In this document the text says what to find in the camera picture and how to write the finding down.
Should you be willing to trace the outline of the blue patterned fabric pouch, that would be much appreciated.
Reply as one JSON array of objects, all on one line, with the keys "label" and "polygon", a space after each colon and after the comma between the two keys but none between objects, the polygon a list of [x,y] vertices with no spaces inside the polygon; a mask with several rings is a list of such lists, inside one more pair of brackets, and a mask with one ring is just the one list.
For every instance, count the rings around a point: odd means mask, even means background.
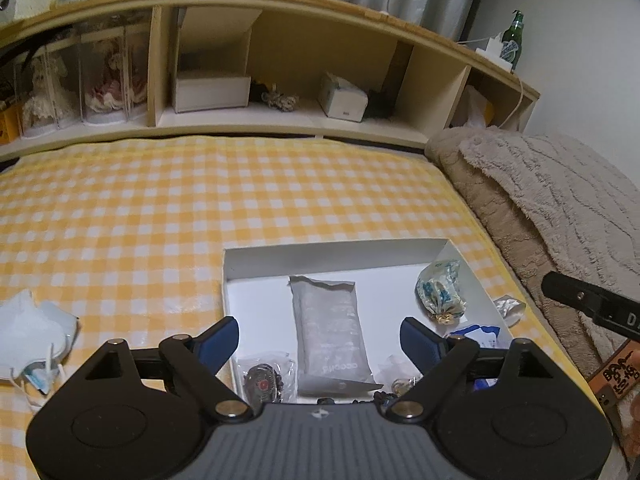
[{"label": "blue patterned fabric pouch", "polygon": [[416,296],[436,324],[454,325],[465,314],[466,301],[459,285],[460,261],[436,260],[416,279]]}]

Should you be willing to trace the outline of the white charger on shelf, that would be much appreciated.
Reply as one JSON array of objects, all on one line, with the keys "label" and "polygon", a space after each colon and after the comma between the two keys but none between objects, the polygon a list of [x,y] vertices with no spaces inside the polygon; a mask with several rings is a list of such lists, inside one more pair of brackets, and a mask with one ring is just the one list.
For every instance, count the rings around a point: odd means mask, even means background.
[{"label": "white charger on shelf", "polygon": [[489,37],[486,40],[482,40],[480,42],[480,46],[475,49],[475,52],[483,58],[486,58],[486,60],[492,64],[495,64],[495,66],[499,66],[509,73],[512,72],[512,63],[501,57],[502,41],[499,36]]}]

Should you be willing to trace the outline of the blue white packet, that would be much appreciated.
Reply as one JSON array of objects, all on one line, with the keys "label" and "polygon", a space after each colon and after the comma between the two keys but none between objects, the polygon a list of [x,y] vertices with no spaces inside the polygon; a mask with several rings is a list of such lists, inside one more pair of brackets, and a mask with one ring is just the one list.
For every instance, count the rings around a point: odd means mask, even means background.
[{"label": "blue white packet", "polygon": [[[478,343],[481,349],[499,349],[499,335],[500,335],[500,327],[493,325],[468,325],[458,330],[454,330],[449,333],[449,337],[452,336],[461,336],[464,338],[469,338]],[[490,379],[475,379],[473,390],[484,390],[495,385],[496,380],[494,378]]]}]

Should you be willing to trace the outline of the white tissue box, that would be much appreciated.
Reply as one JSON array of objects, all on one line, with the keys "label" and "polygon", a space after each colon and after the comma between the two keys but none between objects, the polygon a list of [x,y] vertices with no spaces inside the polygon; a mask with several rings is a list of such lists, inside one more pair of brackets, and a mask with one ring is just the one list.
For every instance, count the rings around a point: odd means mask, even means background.
[{"label": "white tissue box", "polygon": [[321,77],[318,102],[329,118],[361,122],[368,106],[368,96],[345,78],[324,73]]}]

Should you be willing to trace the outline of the crumpled silver wrapper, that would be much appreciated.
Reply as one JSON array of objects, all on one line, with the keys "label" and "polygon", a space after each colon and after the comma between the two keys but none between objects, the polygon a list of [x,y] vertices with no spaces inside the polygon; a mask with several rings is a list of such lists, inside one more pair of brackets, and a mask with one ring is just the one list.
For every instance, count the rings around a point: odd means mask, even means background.
[{"label": "crumpled silver wrapper", "polygon": [[509,295],[495,299],[494,305],[508,327],[518,324],[526,311],[525,302]]}]

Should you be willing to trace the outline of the dark beaded accessory bundle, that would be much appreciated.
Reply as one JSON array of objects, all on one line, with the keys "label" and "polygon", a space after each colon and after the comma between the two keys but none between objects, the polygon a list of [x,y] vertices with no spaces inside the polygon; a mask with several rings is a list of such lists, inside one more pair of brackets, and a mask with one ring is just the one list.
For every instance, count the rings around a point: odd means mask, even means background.
[{"label": "dark beaded accessory bundle", "polygon": [[297,363],[288,353],[271,352],[238,359],[241,391],[251,406],[288,403],[297,396]]}]

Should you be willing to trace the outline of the wooden headboard shelf unit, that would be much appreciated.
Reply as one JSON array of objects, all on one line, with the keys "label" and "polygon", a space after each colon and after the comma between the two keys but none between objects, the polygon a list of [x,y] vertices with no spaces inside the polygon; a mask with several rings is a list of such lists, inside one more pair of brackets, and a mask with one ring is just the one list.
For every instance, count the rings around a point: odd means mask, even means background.
[{"label": "wooden headboard shelf unit", "polygon": [[[81,116],[80,37],[149,27],[148,102],[129,122],[90,125]],[[77,70],[80,119],[35,139],[21,137],[14,62],[60,52]],[[538,93],[514,73],[430,30],[340,0],[84,0],[6,25],[1,66],[12,84],[20,137],[3,159],[81,142],[180,134],[265,134],[352,139],[424,148],[461,110],[472,84],[494,108],[495,125],[521,129]],[[176,113],[184,70],[250,76],[246,107]],[[324,114],[321,77],[331,73],[367,93],[361,122]]]}]

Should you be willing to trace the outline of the white shallow cardboard box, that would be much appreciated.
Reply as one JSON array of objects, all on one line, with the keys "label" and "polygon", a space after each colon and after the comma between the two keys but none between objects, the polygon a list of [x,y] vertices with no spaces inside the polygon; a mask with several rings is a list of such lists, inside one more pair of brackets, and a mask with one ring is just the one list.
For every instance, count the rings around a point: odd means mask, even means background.
[{"label": "white shallow cardboard box", "polygon": [[416,318],[441,335],[449,326],[431,321],[414,288],[430,263],[457,260],[458,283],[466,302],[457,330],[498,328],[497,344],[506,348],[512,335],[487,292],[458,248],[446,238],[351,240],[312,244],[227,248],[222,259],[224,314],[239,324],[239,347],[231,358],[232,385],[243,389],[241,360],[286,354],[297,356],[293,295],[288,284],[295,275],[322,282],[352,282],[363,345],[375,378],[390,356],[405,361],[400,348],[400,324]]}]

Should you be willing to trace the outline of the cream dressed doll in case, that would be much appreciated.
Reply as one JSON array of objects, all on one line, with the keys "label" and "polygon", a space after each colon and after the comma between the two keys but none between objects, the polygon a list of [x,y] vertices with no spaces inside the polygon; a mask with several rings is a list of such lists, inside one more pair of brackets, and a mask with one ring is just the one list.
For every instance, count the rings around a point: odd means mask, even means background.
[{"label": "cream dressed doll in case", "polygon": [[60,52],[40,50],[30,60],[21,55],[14,79],[22,138],[46,136],[80,119],[77,70]]}]

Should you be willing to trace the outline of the white face mask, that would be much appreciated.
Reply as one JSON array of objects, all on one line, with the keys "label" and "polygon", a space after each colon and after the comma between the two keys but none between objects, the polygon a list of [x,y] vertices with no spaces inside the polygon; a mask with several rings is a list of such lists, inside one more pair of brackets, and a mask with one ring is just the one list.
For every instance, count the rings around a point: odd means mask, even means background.
[{"label": "white face mask", "polygon": [[59,379],[66,381],[64,361],[73,348],[78,318],[52,301],[36,304],[24,289],[1,304],[1,380],[39,411]]}]

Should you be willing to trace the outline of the beige fluffy blanket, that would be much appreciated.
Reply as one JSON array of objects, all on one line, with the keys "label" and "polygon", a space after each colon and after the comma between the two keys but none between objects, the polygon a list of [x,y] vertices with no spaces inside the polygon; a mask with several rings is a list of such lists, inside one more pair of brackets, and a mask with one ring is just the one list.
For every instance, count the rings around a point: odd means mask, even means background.
[{"label": "beige fluffy blanket", "polygon": [[571,136],[442,130],[426,156],[474,211],[578,370],[590,377],[623,343],[541,292],[549,271],[639,297],[639,190]]}]

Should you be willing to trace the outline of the silver foil pouch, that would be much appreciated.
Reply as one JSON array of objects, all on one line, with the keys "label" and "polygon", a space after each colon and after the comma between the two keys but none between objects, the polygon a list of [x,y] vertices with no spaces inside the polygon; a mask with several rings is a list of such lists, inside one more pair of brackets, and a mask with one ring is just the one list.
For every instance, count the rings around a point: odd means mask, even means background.
[{"label": "silver foil pouch", "polygon": [[374,381],[353,282],[318,281],[303,275],[288,280],[297,338],[300,396],[366,396]]}]

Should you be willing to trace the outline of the pink dressed doll in case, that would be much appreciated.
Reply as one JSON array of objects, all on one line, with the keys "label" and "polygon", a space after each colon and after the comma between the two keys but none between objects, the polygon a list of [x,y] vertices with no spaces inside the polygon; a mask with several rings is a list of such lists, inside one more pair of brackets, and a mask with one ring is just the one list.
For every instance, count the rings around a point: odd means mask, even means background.
[{"label": "pink dressed doll in case", "polygon": [[148,102],[149,27],[122,26],[80,37],[81,116],[90,125],[129,122]]}]

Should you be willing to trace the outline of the green glass bottle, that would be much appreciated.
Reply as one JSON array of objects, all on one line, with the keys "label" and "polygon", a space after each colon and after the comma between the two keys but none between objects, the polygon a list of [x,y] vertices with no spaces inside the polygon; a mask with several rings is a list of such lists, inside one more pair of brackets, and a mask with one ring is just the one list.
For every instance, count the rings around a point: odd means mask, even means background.
[{"label": "green glass bottle", "polygon": [[524,14],[520,10],[513,11],[514,17],[511,25],[501,36],[500,58],[511,65],[511,70],[515,70],[522,54]]}]

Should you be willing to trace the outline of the yellow checkered bed blanket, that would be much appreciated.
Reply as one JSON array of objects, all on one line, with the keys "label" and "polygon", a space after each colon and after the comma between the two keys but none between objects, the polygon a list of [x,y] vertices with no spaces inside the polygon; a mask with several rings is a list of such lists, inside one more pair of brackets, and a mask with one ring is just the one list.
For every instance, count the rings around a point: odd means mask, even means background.
[{"label": "yellow checkered bed blanket", "polygon": [[[432,164],[326,141],[86,144],[1,178],[1,298],[24,289],[78,318],[68,378],[32,416],[43,479],[594,479],[612,434],[533,318],[480,349],[425,422],[370,396],[296,396],[208,420],[169,390],[160,343],[225,316],[227,248],[446,238],[491,301],[515,284]],[[473,390],[475,379],[496,380]]]}]

